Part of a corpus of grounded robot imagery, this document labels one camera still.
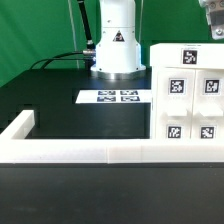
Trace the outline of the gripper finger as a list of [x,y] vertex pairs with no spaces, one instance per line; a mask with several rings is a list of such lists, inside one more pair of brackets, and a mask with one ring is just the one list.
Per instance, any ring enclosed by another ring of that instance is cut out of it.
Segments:
[[224,0],[198,0],[198,2],[205,9],[212,38],[224,39]]

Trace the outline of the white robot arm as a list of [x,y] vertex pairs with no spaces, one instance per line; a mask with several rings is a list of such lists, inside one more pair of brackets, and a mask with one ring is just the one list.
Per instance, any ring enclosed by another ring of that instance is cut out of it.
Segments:
[[109,80],[140,77],[142,51],[157,42],[199,40],[203,24],[224,39],[224,0],[99,0],[101,38],[91,75]]

